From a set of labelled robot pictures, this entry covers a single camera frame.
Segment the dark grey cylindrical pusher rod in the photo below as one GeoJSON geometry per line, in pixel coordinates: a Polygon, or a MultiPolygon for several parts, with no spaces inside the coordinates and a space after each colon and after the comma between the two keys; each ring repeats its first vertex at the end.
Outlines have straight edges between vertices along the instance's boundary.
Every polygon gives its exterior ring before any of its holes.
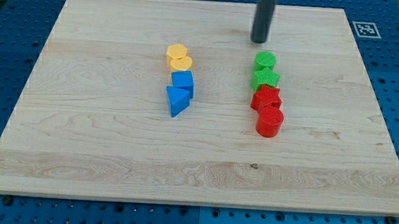
{"type": "Polygon", "coordinates": [[[277,4],[278,0],[258,0],[251,29],[252,42],[263,44],[267,41],[277,4]]]}

